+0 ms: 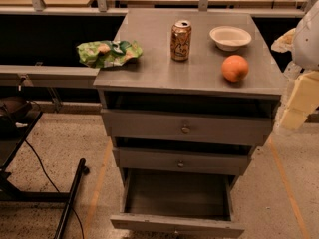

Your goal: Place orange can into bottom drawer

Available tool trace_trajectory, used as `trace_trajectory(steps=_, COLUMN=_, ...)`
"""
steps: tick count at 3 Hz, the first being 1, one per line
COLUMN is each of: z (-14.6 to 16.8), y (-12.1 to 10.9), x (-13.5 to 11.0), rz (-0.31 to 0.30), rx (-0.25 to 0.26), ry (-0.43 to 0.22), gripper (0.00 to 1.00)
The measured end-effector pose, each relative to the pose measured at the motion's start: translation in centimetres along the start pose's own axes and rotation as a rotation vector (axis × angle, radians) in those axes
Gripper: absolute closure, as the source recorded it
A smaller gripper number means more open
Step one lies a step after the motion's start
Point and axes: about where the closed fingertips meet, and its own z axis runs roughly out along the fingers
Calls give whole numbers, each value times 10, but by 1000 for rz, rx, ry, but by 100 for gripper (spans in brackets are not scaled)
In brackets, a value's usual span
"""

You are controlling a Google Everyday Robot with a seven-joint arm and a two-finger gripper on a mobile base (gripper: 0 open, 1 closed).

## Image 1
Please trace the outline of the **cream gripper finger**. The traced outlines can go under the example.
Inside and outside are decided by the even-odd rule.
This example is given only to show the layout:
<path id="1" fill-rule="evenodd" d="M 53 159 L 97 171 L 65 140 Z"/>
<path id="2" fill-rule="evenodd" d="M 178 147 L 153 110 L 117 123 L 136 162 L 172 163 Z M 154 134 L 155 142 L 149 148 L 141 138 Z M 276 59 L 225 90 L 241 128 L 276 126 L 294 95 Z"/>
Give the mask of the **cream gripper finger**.
<path id="1" fill-rule="evenodd" d="M 287 130 L 300 128 L 319 107 L 319 72 L 302 74 L 294 81 L 279 125 Z"/>
<path id="2" fill-rule="evenodd" d="M 291 52 L 293 47 L 293 39 L 295 28 L 287 31 L 281 37 L 276 39 L 271 45 L 271 50 L 278 53 Z"/>

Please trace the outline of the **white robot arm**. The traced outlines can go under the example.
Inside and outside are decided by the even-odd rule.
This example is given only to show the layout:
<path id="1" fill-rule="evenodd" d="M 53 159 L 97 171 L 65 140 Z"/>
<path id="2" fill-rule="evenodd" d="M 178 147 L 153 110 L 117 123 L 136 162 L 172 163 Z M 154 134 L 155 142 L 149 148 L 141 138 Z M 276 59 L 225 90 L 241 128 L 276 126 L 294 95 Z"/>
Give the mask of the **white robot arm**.
<path id="1" fill-rule="evenodd" d="M 295 131 L 319 107 L 319 1 L 293 28 L 274 41 L 272 51 L 291 52 L 283 75 L 288 79 L 274 130 Z"/>

